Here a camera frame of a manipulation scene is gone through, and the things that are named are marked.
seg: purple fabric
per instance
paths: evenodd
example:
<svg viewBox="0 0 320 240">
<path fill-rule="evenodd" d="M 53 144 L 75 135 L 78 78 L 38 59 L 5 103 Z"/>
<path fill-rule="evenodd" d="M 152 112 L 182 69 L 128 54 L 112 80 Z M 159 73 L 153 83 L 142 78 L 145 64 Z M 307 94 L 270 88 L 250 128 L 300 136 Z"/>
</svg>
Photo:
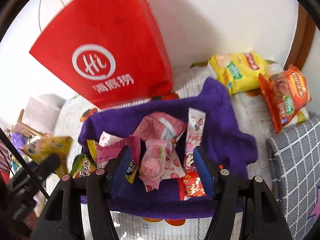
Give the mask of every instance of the purple fabric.
<svg viewBox="0 0 320 240">
<path fill-rule="evenodd" d="M 144 116 L 155 111 L 165 112 L 188 122 L 189 107 L 206 112 L 201 142 L 204 151 L 234 176 L 247 178 L 246 166 L 258 158 L 255 138 L 239 131 L 226 88 L 212 78 L 205 80 L 197 97 L 151 101 L 140 106 L 94 114 L 84 122 L 79 143 L 85 146 L 87 139 L 99 141 L 103 131 L 126 138 L 135 131 Z M 183 160 L 185 139 L 180 141 L 177 153 Z M 180 201 L 176 179 L 162 180 L 159 190 L 146 192 L 138 177 L 133 184 L 128 183 L 117 197 L 108 201 L 108 207 L 112 211 L 170 219 L 211 217 L 214 205 L 215 202 L 207 196 Z"/>
<path fill-rule="evenodd" d="M 12 142 L 13 146 L 17 149 L 20 155 L 24 155 L 23 151 L 20 150 L 21 147 L 27 144 L 28 138 L 24 135 L 14 132 L 11 135 L 10 141 Z"/>
</svg>

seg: pink snack package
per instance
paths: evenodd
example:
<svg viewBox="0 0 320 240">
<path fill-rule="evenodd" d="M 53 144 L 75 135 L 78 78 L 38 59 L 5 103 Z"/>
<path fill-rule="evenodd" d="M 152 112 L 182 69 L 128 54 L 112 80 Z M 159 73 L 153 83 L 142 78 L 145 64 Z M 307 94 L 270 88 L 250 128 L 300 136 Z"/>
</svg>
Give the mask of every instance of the pink snack package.
<svg viewBox="0 0 320 240">
<path fill-rule="evenodd" d="M 140 168 L 140 176 L 146 191 L 159 188 L 159 183 L 164 175 L 166 147 L 168 141 L 147 139 L 146 152 L 143 156 Z"/>
<path fill-rule="evenodd" d="M 97 145 L 98 168 L 104 168 L 109 160 L 116 158 L 124 145 L 130 146 L 132 151 L 132 158 L 127 170 L 126 178 L 129 183 L 133 183 L 133 179 L 137 173 L 141 152 L 140 138 L 138 137 L 129 136 L 128 138 L 104 147 Z"/>
<path fill-rule="evenodd" d="M 185 176 L 176 151 L 176 142 L 186 130 L 187 124 L 169 114 L 154 112 L 145 116 L 133 133 L 142 140 L 158 139 L 169 141 L 166 147 L 165 174 L 162 179 L 174 179 Z"/>
<path fill-rule="evenodd" d="M 204 121 L 205 112 L 189 108 L 186 149 L 183 161 L 185 171 L 196 171 L 193 163 L 193 149 L 201 143 Z"/>
<path fill-rule="evenodd" d="M 123 138 L 120 138 L 112 134 L 108 134 L 107 132 L 102 132 L 99 140 L 99 145 L 104 147 L 119 142 L 121 140 L 123 140 Z"/>
</svg>

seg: shopping bag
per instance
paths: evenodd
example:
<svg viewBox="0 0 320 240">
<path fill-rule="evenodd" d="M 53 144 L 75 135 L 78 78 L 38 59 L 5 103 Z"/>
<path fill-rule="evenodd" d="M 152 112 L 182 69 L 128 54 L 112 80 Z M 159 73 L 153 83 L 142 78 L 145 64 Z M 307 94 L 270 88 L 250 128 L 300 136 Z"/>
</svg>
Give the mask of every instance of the shopping bag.
<svg viewBox="0 0 320 240">
<path fill-rule="evenodd" d="M 30 54 L 99 108 L 172 89 L 171 65 L 146 0 L 73 0 Z"/>
</svg>

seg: screw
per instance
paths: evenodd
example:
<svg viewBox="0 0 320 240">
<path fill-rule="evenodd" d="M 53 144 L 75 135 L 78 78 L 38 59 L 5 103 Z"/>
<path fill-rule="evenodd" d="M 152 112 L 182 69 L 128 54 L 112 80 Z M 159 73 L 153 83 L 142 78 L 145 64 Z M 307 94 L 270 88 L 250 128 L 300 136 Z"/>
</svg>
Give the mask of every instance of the screw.
<svg viewBox="0 0 320 240">
<path fill-rule="evenodd" d="M 260 176 L 255 176 L 254 180 L 259 183 L 263 182 L 263 178 L 261 178 Z"/>
<path fill-rule="evenodd" d="M 67 181 L 68 179 L 70 179 L 70 175 L 63 175 L 62 176 L 63 181 Z"/>
<path fill-rule="evenodd" d="M 96 174 L 97 174 L 97 175 L 102 175 L 102 174 L 104 174 L 104 169 L 97 169 L 97 170 L 96 170 Z"/>
<path fill-rule="evenodd" d="M 228 170 L 226 170 L 226 169 L 222 169 L 222 170 L 220 171 L 220 173 L 221 173 L 223 176 L 228 176 L 228 175 L 230 174 L 230 172 L 229 172 Z"/>
</svg>

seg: gray plaid fabric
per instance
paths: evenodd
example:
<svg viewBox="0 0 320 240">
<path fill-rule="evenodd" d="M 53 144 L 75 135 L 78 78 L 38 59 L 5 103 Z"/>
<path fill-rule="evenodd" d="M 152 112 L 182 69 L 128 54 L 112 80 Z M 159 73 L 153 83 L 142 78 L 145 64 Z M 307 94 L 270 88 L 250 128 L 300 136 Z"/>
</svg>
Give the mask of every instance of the gray plaid fabric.
<svg viewBox="0 0 320 240">
<path fill-rule="evenodd" d="M 267 139 L 274 197 L 293 240 L 303 239 L 315 223 L 309 217 L 320 186 L 320 121 L 317 117 Z"/>
</svg>

